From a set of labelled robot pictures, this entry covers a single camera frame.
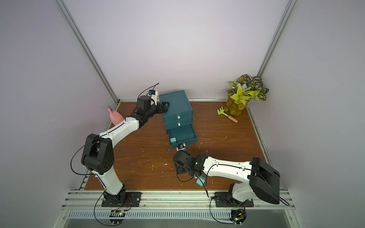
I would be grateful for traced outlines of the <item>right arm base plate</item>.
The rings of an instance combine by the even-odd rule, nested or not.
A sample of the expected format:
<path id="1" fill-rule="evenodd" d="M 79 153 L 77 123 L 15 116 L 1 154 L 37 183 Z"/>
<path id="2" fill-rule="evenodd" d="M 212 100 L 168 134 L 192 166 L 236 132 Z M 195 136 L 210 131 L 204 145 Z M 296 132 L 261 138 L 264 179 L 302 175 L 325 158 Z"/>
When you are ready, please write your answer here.
<path id="1" fill-rule="evenodd" d="M 213 200 L 215 202 L 216 207 L 233 207 L 233 208 L 254 207 L 252 199 L 239 201 L 237 199 L 234 199 L 228 192 L 215 192 Z"/>

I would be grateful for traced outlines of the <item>teal plug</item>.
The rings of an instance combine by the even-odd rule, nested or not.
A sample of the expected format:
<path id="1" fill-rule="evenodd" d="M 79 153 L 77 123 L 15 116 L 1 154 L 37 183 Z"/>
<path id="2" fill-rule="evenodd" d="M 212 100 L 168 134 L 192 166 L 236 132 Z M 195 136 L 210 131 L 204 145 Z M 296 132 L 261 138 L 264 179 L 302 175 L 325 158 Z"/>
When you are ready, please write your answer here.
<path id="1" fill-rule="evenodd" d="M 176 143 L 176 138 L 175 137 L 170 138 L 170 144 L 174 144 L 174 143 Z"/>
<path id="2" fill-rule="evenodd" d="M 197 183 L 199 186 L 203 187 L 203 186 L 204 186 L 204 183 L 205 183 L 205 178 L 204 178 L 204 177 L 202 177 L 202 176 L 200 176 L 200 177 L 196 177 L 196 183 Z"/>

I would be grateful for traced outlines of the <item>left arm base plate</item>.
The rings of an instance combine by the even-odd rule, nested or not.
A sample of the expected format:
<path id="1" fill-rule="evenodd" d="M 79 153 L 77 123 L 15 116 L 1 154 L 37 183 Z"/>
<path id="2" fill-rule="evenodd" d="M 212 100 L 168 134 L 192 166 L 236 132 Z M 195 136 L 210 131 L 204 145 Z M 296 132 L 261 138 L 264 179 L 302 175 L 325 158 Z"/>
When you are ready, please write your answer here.
<path id="1" fill-rule="evenodd" d="M 139 207 L 142 192 L 120 192 L 118 195 L 103 193 L 102 207 Z"/>

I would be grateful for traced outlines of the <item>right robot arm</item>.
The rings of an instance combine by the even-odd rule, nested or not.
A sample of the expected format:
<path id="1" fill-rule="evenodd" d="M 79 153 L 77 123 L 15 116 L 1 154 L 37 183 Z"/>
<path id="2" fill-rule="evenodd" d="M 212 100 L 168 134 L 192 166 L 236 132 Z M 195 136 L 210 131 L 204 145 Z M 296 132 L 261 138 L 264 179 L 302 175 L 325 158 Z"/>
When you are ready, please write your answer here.
<path id="1" fill-rule="evenodd" d="M 192 156 L 185 150 L 176 152 L 173 158 L 177 175 L 188 173 L 196 183 L 208 191 L 208 177 L 223 177 L 237 181 L 230 185 L 227 200 L 244 203 L 259 198 L 270 204 L 287 203 L 280 194 L 280 173 L 264 160 L 234 162 L 210 156 Z"/>

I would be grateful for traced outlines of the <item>teal drawer cabinet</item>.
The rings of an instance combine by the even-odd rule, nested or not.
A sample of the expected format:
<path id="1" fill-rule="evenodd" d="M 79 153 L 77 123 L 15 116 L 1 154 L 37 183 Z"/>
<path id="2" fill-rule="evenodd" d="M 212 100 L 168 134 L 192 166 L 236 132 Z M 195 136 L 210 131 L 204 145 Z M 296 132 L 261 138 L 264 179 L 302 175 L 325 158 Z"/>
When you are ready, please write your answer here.
<path id="1" fill-rule="evenodd" d="M 175 137 L 176 143 L 170 144 L 176 149 L 181 143 L 191 145 L 197 143 L 197 136 L 193 128 L 193 109 L 185 91 L 180 90 L 159 95 L 161 102 L 169 102 L 169 108 L 163 114 L 166 132 L 169 138 Z"/>

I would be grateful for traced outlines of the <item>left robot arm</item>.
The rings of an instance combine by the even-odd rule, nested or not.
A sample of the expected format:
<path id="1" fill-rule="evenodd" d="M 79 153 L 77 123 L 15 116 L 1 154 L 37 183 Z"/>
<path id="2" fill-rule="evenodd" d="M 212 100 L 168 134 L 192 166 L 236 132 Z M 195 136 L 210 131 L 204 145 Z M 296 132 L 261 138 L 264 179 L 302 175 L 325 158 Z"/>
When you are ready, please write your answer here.
<path id="1" fill-rule="evenodd" d="M 157 100 L 157 95 L 142 96 L 137 99 L 133 112 L 121 123 L 100 133 L 90 134 L 81 157 L 81 163 L 102 183 L 105 192 L 103 196 L 114 203 L 126 201 L 125 186 L 114 170 L 114 147 L 132 132 L 140 129 L 156 114 L 168 111 L 169 102 Z"/>

